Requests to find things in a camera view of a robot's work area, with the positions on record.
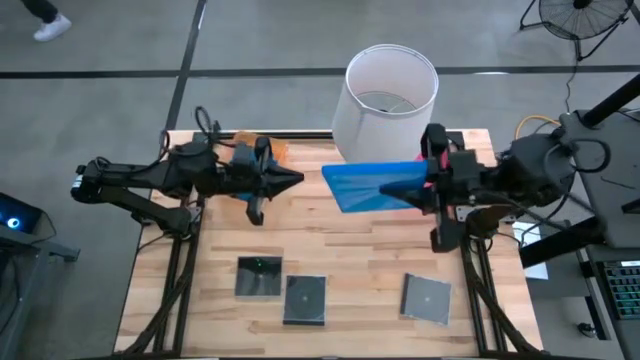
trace wooden table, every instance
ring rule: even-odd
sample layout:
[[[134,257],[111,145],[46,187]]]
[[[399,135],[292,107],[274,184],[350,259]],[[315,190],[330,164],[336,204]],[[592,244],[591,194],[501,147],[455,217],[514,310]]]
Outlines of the wooden table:
[[[488,131],[463,133],[466,147],[475,149],[481,162],[495,165]],[[172,143],[188,142],[192,135],[191,131],[174,131]],[[291,141],[284,165],[304,172],[305,181],[265,205],[262,227],[249,223],[244,202],[223,196],[207,201],[183,356],[478,354],[460,251],[434,254],[428,234],[435,218],[417,210],[342,214],[320,172],[325,164],[341,162],[329,140]],[[157,192],[152,198],[165,206],[177,206],[177,201]],[[501,231],[510,233],[511,229]],[[158,234],[157,228],[145,230],[141,244]],[[138,255],[115,350],[131,344],[157,310],[170,247],[170,240],[161,240]],[[281,298],[266,302],[234,297],[238,256],[256,255],[282,256],[283,275],[327,276],[326,326],[283,326],[284,291]],[[501,306],[527,340],[541,348],[517,244],[497,236],[489,257]],[[399,316],[407,272],[453,284],[448,327]],[[486,308],[483,318],[492,343]]]

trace gray concrete floor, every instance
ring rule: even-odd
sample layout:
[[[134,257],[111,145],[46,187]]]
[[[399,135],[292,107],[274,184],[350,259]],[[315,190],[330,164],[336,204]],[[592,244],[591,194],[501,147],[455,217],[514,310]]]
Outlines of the gray concrete floor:
[[[0,73],[177,71],[197,0],[56,2],[74,28],[47,44],[31,39],[38,24],[19,1],[0,3]],[[377,43],[410,46],[438,67],[572,65],[570,42],[544,29],[517,31],[527,5],[527,0],[208,0],[192,68],[345,67]],[[536,20],[534,9],[529,21]],[[640,64],[639,26],[631,18],[583,64]],[[592,45],[591,40],[584,47]],[[614,67],[599,71],[611,72],[576,76],[572,108],[592,106],[634,75]],[[488,128],[495,149],[502,150],[524,116],[557,117],[565,111],[569,76],[442,75],[432,121]],[[341,83],[340,77],[190,78],[177,128],[196,128],[196,105],[206,106],[227,129],[329,128]],[[140,228],[115,207],[74,202],[69,189],[76,166],[97,155],[152,161],[175,86],[171,77],[0,78],[0,191],[46,209],[58,228],[57,241],[82,249],[77,263],[52,264],[21,359],[112,350]],[[575,190],[584,196],[580,185]],[[582,216],[571,206],[560,215]],[[611,344],[571,340],[575,334],[567,324],[575,319],[557,314],[566,306],[579,308],[579,302],[534,301],[545,348],[613,358]],[[565,338],[571,345],[564,346]]]

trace white lampshade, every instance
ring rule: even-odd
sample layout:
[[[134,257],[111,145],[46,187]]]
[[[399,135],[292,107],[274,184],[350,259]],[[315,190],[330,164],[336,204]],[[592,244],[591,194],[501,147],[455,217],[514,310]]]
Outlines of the white lampshade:
[[[431,118],[438,74],[419,52],[376,45],[356,55],[333,118],[333,139],[348,162],[414,160]]]

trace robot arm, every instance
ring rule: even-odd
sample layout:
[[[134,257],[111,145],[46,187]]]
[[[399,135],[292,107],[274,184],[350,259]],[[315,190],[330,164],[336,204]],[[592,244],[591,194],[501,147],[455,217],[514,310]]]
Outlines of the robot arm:
[[[164,231],[188,234],[195,214],[185,207],[165,208],[128,188],[155,189],[175,199],[187,199],[194,187],[205,197],[242,194],[249,220],[262,225],[264,199],[271,200],[304,180],[302,173],[276,164],[266,137],[258,138],[253,148],[234,145],[233,158],[226,164],[213,151],[217,133],[208,135],[208,141],[175,146],[166,160],[147,166],[92,160],[76,170],[71,195],[83,203],[111,203],[130,211],[137,221],[152,220]]]
[[[486,167],[478,163],[473,150],[450,152],[444,127],[430,124],[421,140],[430,185],[407,189],[401,183],[391,183],[380,192],[404,200],[424,214],[435,213],[438,228],[431,232],[432,248],[449,252],[466,236],[488,237],[504,216],[523,207],[548,205],[568,191],[575,170],[570,152],[556,151],[557,145],[570,149],[570,144],[562,144],[561,132],[517,139],[499,156],[497,166]],[[490,207],[473,211],[460,224],[453,216],[458,205]]]

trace shoe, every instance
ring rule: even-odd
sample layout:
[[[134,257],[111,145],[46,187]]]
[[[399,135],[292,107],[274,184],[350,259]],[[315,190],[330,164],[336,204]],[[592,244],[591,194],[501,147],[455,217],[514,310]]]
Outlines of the shoe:
[[[51,41],[69,30],[70,27],[71,21],[64,17],[64,15],[58,14],[52,23],[42,23],[40,30],[33,34],[33,38],[40,42]]]

